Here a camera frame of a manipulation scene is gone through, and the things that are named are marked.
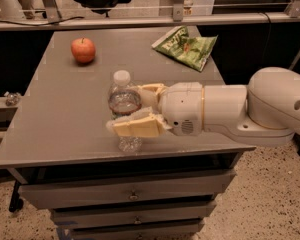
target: drawer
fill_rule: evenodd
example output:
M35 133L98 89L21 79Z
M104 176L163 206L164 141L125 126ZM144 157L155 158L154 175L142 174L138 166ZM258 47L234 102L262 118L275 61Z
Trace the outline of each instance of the drawer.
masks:
M195 234L203 227L200 219L149 225L71 230L73 240L142 240L148 237Z
M101 205L89 209L59 209L51 212L51 219L60 228L92 228L112 225L141 225L150 222L174 221L208 217L215 201L204 197L183 198L177 201L138 202L138 205Z
M192 171L90 181L23 185L22 197L38 209L214 195L225 191L234 170Z

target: plastic bottle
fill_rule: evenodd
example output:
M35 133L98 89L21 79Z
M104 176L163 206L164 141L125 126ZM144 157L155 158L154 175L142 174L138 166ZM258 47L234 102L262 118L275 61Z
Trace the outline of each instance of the plastic bottle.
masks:
M141 97L134 87L136 85L131 81L128 71L120 70L114 73L108 98L112 119L129 116L141 108ZM119 140L119 149L124 152L135 152L141 145L142 140L138 137L120 137Z

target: apple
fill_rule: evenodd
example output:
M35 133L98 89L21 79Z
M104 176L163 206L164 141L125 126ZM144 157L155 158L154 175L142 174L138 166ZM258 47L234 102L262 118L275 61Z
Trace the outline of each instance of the apple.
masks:
M96 47L89 38L82 37L72 41L71 52L79 63L89 63L95 57Z

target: desk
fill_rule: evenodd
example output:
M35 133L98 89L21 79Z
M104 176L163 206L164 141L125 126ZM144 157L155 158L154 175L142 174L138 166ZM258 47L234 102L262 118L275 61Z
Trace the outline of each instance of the desk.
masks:
M21 196L50 209L74 239L199 231L213 199L235 176L236 161L254 148L220 134L167 133L145 139L137 153L118 149L118 138L105 128L115 71L128 70L137 84L223 83L212 59L199 73L152 50L168 30L56 32L0 145L0 168L21 183ZM97 46L86 66L77 65L70 51L79 37Z

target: drawer knob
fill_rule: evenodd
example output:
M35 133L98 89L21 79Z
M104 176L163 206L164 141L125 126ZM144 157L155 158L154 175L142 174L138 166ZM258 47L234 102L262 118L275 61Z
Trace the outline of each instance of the drawer knob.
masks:
M139 199L139 196L135 193L135 191L132 191L131 195L129 196L129 199L131 201L137 201Z
M134 224L135 225L140 225L142 222L141 220L139 219L139 217L136 217L135 221L134 221Z

